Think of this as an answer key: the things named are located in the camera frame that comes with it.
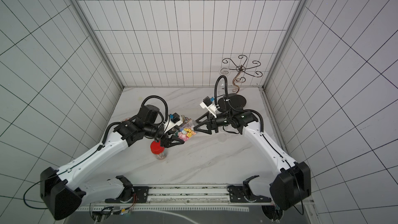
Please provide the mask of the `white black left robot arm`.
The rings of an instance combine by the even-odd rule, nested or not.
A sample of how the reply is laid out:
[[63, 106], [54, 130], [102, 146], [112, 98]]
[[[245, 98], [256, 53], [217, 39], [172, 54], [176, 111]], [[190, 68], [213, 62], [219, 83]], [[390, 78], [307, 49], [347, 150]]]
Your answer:
[[134, 200], [133, 184], [123, 175], [88, 183], [89, 176], [109, 159], [143, 138], [169, 148], [184, 143], [169, 131], [183, 123], [177, 113], [169, 114], [165, 99], [146, 97], [136, 115], [108, 125], [101, 142], [68, 164], [41, 172], [40, 198], [55, 220], [63, 220], [83, 205], [113, 199], [120, 203]]

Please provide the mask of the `pile of colourful candies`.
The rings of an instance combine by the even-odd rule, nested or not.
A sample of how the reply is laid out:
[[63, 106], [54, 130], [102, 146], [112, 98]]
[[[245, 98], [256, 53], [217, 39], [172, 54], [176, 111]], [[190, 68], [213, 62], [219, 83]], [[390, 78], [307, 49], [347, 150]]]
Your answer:
[[187, 116], [184, 116], [183, 125], [195, 126], [195, 120], [193, 120], [192, 118], [188, 118]]

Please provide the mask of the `pile of star candies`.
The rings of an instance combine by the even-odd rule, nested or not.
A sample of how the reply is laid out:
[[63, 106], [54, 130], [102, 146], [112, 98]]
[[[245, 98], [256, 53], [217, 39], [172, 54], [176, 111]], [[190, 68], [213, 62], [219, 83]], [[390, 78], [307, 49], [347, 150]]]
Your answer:
[[196, 135], [196, 132], [192, 128], [184, 128], [177, 132], [177, 137], [184, 142]]

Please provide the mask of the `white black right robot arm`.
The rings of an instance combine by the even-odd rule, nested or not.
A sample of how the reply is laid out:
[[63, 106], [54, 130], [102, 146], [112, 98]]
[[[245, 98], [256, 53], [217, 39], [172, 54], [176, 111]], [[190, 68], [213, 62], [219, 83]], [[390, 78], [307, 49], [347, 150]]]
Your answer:
[[218, 133], [219, 128], [230, 125], [234, 134], [240, 134], [251, 141], [264, 155], [266, 161], [266, 193], [255, 194], [250, 188], [250, 181], [258, 178], [251, 176], [240, 186], [228, 186], [230, 201], [235, 203], [270, 203], [262, 208], [265, 215], [272, 213], [274, 220], [280, 220], [283, 211], [297, 204], [303, 205], [304, 199], [311, 196], [311, 170], [305, 162], [296, 162], [264, 130], [262, 115], [251, 109], [235, 107], [224, 86], [224, 107], [218, 104], [217, 97], [206, 97], [201, 107], [207, 113], [196, 120], [195, 132], [206, 134]]

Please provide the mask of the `colourful candy jar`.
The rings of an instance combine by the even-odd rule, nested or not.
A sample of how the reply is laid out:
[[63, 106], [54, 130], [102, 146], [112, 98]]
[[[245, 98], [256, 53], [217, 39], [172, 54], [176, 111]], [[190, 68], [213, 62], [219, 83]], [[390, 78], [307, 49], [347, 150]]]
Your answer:
[[190, 125], [186, 125], [179, 129], [175, 135], [182, 141], [186, 142], [187, 140], [194, 137], [197, 133], [194, 131], [193, 127]]

